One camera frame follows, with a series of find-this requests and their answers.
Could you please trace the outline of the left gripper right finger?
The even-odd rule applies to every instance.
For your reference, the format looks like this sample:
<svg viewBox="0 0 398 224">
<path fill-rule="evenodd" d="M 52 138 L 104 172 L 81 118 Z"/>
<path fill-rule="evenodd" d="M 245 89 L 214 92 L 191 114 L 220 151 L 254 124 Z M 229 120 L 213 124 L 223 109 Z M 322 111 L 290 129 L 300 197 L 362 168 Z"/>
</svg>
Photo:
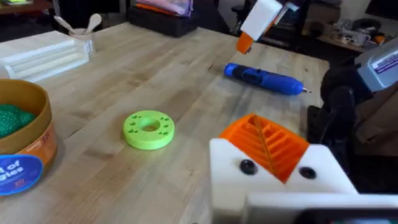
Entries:
<svg viewBox="0 0 398 224">
<path fill-rule="evenodd" d="M 262 168 L 255 187 L 261 192 L 358 193 L 327 147 L 259 116 L 255 127 L 261 141 L 255 162 Z"/>
</svg>

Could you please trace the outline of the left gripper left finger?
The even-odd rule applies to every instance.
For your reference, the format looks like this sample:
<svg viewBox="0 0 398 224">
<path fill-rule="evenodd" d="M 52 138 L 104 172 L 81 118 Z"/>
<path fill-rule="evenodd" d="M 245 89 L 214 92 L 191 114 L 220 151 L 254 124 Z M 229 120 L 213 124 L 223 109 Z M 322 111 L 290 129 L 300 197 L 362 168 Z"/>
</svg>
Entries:
<svg viewBox="0 0 398 224">
<path fill-rule="evenodd" d="M 281 140 L 283 130 L 268 119 L 249 114 L 210 141 L 212 223 L 240 223 L 248 194 L 283 186 L 285 180 L 277 173 L 267 148 L 267 139 Z"/>
</svg>

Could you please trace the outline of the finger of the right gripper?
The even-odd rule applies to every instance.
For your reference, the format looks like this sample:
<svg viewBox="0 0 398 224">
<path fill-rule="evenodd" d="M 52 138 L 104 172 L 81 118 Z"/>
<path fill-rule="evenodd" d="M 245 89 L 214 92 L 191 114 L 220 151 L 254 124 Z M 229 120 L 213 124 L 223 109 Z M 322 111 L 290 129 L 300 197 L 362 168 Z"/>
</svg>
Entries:
<svg viewBox="0 0 398 224">
<path fill-rule="evenodd" d="M 283 6 L 283 8 L 280 10 L 280 12 L 278 13 L 278 15 L 274 18 L 274 20 L 268 25 L 268 27 L 266 28 L 266 30 L 264 31 L 264 34 L 273 26 L 276 25 L 284 16 L 284 14 L 289 10 L 289 7 L 287 4 L 285 4 Z"/>
<path fill-rule="evenodd" d="M 279 1 L 257 0 L 240 28 L 242 33 L 236 43 L 236 50 L 247 54 L 252 44 L 270 28 L 281 9 Z"/>
</svg>

